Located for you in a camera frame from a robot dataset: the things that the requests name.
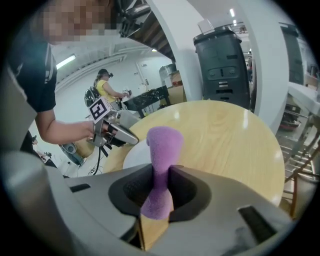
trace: man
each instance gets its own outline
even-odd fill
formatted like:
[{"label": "man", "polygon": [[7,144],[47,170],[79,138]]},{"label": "man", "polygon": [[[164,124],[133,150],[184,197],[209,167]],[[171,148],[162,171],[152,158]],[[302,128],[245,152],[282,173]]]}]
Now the man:
[{"label": "man", "polygon": [[[114,0],[50,1],[26,21],[12,42],[8,63],[27,102],[37,112],[36,126],[47,143],[67,144],[94,135],[93,121],[62,123],[56,120],[57,68],[50,44],[83,36],[93,24],[110,24],[113,7]],[[21,150],[33,154],[31,149],[32,136],[28,132]]]}]

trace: white plate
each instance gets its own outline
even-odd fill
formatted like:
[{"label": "white plate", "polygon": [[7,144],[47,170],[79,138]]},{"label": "white plate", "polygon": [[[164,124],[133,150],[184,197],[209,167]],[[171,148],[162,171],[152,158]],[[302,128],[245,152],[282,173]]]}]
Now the white plate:
[{"label": "white plate", "polygon": [[145,139],[135,145],[126,155],[123,169],[143,164],[151,164],[150,148]]}]

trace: dark t-shirt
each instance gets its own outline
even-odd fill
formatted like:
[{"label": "dark t-shirt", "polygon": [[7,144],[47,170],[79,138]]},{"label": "dark t-shirt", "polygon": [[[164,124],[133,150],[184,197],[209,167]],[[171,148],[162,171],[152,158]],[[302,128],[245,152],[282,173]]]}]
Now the dark t-shirt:
[{"label": "dark t-shirt", "polygon": [[[52,110],[56,105],[57,68],[50,45],[34,40],[29,28],[29,23],[26,23],[15,37],[7,61],[24,90],[27,102],[39,113]],[[28,132],[21,150],[33,154],[31,138]]]}]

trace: purple sponge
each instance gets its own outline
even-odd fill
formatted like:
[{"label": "purple sponge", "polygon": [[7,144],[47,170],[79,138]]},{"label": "purple sponge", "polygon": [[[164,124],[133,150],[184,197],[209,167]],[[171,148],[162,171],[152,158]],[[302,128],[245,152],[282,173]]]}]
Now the purple sponge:
[{"label": "purple sponge", "polygon": [[167,218],[171,210],[171,195],[168,190],[168,170],[180,157],[184,143],[183,135],[166,126],[151,128],[146,135],[153,166],[153,189],[145,200],[141,213],[154,220]]}]

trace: round wooden table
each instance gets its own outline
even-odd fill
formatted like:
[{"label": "round wooden table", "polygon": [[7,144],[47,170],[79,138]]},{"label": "round wooden table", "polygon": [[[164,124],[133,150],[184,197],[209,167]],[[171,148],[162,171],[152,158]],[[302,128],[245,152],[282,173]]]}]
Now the round wooden table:
[{"label": "round wooden table", "polygon": [[[169,126],[183,134],[178,165],[237,180],[279,205],[285,181],[282,151],[269,127],[250,111],[221,101],[189,101],[158,110],[130,130],[142,141],[156,126]],[[122,170],[132,148],[113,148],[104,173]],[[149,250],[168,226],[168,219],[141,215],[142,248]]]}]

